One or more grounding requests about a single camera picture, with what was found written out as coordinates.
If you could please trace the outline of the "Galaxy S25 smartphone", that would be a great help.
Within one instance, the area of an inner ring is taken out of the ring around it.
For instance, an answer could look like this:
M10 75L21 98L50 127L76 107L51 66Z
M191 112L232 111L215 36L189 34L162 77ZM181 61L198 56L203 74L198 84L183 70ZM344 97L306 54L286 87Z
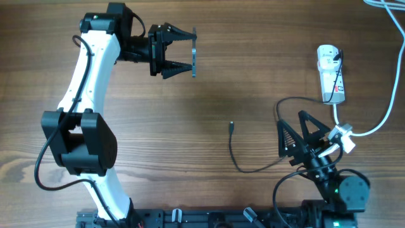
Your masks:
M197 40L197 30L196 27L192 28L192 33L194 34L194 38L192 39L192 78L196 78L196 58L197 58L197 51L196 51L196 40Z

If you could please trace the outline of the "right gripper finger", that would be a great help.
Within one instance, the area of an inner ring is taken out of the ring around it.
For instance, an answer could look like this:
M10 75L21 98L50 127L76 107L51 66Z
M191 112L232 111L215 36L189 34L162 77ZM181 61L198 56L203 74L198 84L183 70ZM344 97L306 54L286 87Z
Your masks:
M291 157L303 154L306 143L303 138L284 120L277 122L278 155Z
M326 136L326 133L331 131L330 127L321 123L304 110L298 113L298 117L304 140L321 140Z

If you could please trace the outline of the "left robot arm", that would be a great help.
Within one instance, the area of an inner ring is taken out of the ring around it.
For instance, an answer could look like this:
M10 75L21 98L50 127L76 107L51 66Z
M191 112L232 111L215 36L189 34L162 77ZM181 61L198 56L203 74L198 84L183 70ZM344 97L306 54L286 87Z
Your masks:
M109 3L104 13L87 13L80 34L73 36L80 54L72 80L54 111L45 111L41 126L46 136L43 150L83 183L97 211L84 215L79 227L142 227L143 221L124 192L114 165L118 143L103 118L104 100L112 73L119 61L147 63L150 74L164 79L196 72L194 63L169 61L165 53L175 41L196 41L170 23L153 25L132 35L137 15L123 3Z

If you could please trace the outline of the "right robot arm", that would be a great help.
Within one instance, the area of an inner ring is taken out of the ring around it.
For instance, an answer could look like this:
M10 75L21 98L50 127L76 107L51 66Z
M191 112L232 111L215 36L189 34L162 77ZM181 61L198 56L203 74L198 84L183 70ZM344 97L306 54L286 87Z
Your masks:
M337 169L345 153L355 144L348 123L329 128L306 111L298 113L302 132L298 134L285 120L277 122L278 154L288 157L297 170L277 182L277 187L297 175L311 181L322 199L304 200L294 209L279 209L277 192L273 210L283 227L357 227L357 213L363 213L370 195L370 181L350 168Z

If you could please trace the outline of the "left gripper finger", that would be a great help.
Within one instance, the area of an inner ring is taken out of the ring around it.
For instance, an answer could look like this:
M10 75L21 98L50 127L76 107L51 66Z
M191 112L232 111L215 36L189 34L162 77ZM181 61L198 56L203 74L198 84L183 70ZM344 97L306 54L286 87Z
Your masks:
M163 41L165 42L186 41L196 39L197 39L196 34L181 30L170 23L163 24Z
M161 69L161 74L163 76L163 79L169 79L172 76L191 70L191 64L176 61L164 61Z

